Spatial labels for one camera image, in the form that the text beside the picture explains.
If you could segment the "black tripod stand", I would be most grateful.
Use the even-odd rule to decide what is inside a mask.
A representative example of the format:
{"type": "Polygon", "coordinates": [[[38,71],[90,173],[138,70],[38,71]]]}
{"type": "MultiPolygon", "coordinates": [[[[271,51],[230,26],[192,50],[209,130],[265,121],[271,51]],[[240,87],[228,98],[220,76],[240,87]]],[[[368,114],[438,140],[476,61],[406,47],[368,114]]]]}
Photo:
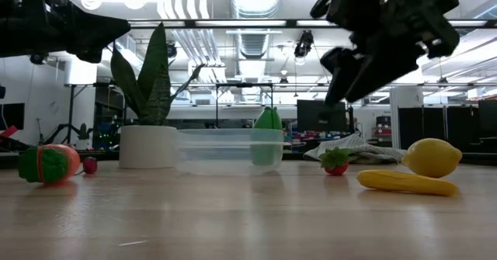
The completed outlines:
{"type": "Polygon", "coordinates": [[[55,140],[55,137],[63,130],[66,129],[67,133],[65,138],[62,140],[63,144],[71,144],[72,133],[79,134],[80,129],[77,129],[74,122],[74,109],[75,109],[75,98],[80,95],[85,89],[89,86],[94,86],[95,84],[85,84],[85,85],[76,85],[69,84],[70,88],[70,99],[69,99],[69,110],[68,110],[68,122],[59,124],[56,129],[51,133],[51,135],[47,138],[43,138],[43,134],[40,133],[40,144],[52,144],[55,140]]]}

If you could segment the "small background potted plant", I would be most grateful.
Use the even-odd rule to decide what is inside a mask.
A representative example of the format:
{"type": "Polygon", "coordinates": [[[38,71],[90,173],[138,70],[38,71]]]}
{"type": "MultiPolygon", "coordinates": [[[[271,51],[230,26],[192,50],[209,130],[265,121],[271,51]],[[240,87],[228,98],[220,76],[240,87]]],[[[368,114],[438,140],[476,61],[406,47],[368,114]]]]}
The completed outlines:
{"type": "Polygon", "coordinates": [[[75,143],[77,150],[88,150],[90,147],[90,133],[92,128],[88,128],[85,123],[80,126],[78,140],[75,143]]]}

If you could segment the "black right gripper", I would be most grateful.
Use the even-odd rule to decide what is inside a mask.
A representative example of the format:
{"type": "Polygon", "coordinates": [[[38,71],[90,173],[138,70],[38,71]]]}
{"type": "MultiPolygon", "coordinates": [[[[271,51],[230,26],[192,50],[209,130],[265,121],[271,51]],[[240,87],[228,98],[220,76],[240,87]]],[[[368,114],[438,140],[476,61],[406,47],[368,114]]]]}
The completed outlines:
{"type": "Polygon", "coordinates": [[[374,37],[386,40],[364,61],[357,50],[335,47],[320,59],[332,75],[325,104],[334,106],[346,97],[355,102],[390,82],[416,70],[417,59],[450,56],[460,42],[458,32],[445,14],[459,0],[317,0],[313,19],[325,18],[373,45],[374,37]]]}

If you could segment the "yellow toy banana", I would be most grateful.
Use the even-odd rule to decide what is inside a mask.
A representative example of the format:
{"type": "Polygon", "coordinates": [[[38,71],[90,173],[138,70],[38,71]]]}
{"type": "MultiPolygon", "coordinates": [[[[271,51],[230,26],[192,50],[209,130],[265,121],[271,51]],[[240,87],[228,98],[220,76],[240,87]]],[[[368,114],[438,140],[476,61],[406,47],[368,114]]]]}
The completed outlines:
{"type": "Polygon", "coordinates": [[[361,171],[356,179],[362,186],[383,191],[436,196],[454,196],[459,193],[458,187],[447,180],[392,170],[361,171]]]}

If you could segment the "green snake plant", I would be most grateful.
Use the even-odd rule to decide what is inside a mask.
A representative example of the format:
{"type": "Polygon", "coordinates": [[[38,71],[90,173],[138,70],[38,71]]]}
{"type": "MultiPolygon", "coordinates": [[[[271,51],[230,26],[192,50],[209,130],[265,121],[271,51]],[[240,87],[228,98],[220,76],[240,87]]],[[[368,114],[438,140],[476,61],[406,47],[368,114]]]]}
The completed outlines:
{"type": "Polygon", "coordinates": [[[172,92],[165,27],[163,23],[159,23],[151,35],[138,75],[117,45],[113,45],[110,67],[113,80],[123,92],[127,106],[137,114],[139,124],[164,126],[172,102],[191,81],[198,78],[203,65],[197,66],[189,79],[172,92]]]}

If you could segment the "red toy strawberry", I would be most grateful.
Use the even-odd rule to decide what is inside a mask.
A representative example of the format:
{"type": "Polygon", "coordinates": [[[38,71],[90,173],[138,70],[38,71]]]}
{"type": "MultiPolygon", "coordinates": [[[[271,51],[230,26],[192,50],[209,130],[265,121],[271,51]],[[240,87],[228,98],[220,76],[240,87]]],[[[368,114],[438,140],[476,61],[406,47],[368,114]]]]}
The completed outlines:
{"type": "Polygon", "coordinates": [[[349,154],[350,150],[346,148],[327,149],[318,156],[321,160],[321,168],[328,175],[343,175],[349,166],[349,154]]]}

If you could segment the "green toy bell pepper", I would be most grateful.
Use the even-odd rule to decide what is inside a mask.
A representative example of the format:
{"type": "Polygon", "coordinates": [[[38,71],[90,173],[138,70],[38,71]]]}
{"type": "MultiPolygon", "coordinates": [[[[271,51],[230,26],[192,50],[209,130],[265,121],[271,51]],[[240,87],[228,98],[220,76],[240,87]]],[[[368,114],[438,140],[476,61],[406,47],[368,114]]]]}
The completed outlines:
{"type": "Polygon", "coordinates": [[[250,140],[252,163],[258,166],[273,165],[280,156],[284,142],[283,126],[277,108],[266,107],[256,120],[250,140]]]}

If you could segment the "clear plastic tupperware container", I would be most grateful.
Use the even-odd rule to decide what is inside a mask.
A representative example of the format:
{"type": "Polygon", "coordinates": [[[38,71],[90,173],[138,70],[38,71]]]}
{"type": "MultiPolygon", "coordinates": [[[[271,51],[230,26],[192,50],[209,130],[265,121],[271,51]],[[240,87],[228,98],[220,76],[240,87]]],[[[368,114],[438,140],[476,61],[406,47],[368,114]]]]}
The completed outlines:
{"type": "Polygon", "coordinates": [[[180,130],[176,168],[194,175],[262,175],[279,168],[282,130],[180,130]]]}

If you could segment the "black partition panels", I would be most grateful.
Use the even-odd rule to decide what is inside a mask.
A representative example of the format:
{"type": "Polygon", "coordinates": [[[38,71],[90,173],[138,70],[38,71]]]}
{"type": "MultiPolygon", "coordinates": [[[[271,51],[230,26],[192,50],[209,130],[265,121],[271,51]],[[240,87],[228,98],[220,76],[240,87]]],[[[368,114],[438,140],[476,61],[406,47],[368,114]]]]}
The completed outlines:
{"type": "Polygon", "coordinates": [[[445,140],[464,153],[497,154],[497,100],[476,106],[442,106],[398,109],[400,147],[417,140],[445,140]]]}

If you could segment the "black aluminium table frame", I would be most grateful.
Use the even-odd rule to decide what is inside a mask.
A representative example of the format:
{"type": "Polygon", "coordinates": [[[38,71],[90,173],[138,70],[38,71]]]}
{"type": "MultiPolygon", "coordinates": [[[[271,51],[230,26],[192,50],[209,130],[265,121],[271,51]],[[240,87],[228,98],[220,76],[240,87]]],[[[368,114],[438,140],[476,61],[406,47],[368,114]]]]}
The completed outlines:
{"type": "MultiPolygon", "coordinates": [[[[164,29],[241,29],[252,30],[280,30],[280,29],[341,29],[335,23],[321,19],[119,19],[127,23],[125,31],[133,29],[155,29],[160,23],[164,29]]],[[[463,29],[497,29],[497,19],[448,19],[447,22],[455,30],[463,29]]],[[[24,151],[11,153],[0,152],[7,159],[0,161],[14,162],[24,151]]],[[[99,161],[116,160],[118,151],[79,151],[81,158],[94,157],[99,161]]]]}

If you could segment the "grey dish cloth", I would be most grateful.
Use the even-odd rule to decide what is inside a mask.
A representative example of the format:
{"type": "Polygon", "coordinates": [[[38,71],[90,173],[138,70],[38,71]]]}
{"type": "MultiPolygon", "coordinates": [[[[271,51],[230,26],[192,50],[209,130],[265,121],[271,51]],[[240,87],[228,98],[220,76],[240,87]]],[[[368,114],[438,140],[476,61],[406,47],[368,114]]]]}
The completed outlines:
{"type": "Polygon", "coordinates": [[[406,154],[405,150],[373,146],[352,134],[338,140],[321,142],[316,148],[305,152],[304,156],[320,161],[321,154],[335,147],[348,150],[349,162],[360,165],[400,164],[406,154]]]}

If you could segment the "yellow toy lemon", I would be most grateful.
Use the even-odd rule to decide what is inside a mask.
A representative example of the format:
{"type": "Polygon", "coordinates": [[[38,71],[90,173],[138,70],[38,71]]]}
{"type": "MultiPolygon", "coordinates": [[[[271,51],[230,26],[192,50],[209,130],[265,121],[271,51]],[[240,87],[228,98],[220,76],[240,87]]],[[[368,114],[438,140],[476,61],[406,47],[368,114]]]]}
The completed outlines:
{"type": "Polygon", "coordinates": [[[459,165],[462,152],[445,140],[425,138],[413,143],[401,163],[417,175],[442,178],[459,165]]]}

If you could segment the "black computer monitor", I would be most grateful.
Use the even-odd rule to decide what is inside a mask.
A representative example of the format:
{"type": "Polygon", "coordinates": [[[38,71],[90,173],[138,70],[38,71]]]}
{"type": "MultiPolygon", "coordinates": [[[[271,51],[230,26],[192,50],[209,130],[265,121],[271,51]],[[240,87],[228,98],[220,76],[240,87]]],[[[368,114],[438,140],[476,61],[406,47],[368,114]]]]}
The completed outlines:
{"type": "Polygon", "coordinates": [[[297,129],[299,132],[345,132],[348,130],[346,106],[343,102],[327,106],[323,101],[299,99],[297,129]]]}

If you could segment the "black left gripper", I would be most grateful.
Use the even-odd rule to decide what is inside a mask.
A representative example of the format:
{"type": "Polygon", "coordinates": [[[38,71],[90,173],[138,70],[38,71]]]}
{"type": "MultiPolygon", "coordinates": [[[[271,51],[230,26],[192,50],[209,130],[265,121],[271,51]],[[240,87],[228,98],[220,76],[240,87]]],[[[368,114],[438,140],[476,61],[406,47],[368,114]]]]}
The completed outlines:
{"type": "Polygon", "coordinates": [[[125,19],[100,16],[80,9],[71,0],[48,0],[48,19],[58,28],[68,44],[67,52],[82,61],[99,63],[101,43],[110,43],[130,31],[125,19]]]}

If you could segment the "white plant pot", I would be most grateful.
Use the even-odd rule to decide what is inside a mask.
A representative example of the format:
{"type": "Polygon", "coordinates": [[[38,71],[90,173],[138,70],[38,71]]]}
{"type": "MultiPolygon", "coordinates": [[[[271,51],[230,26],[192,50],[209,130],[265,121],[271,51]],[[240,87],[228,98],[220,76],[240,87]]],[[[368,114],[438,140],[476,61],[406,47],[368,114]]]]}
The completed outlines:
{"type": "Polygon", "coordinates": [[[179,132],[167,126],[125,126],[120,135],[119,168],[160,169],[177,165],[179,132]]]}

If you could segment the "orange and green toy carrot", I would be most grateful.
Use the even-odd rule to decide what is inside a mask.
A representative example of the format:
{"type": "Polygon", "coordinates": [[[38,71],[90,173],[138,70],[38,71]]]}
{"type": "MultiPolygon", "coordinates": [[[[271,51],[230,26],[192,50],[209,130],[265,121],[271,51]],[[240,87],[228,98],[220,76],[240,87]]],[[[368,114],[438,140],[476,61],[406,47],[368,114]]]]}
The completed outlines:
{"type": "Polygon", "coordinates": [[[70,179],[80,164],[79,154],[72,147],[47,144],[31,147],[19,156],[18,175],[27,182],[50,185],[70,179]]]}

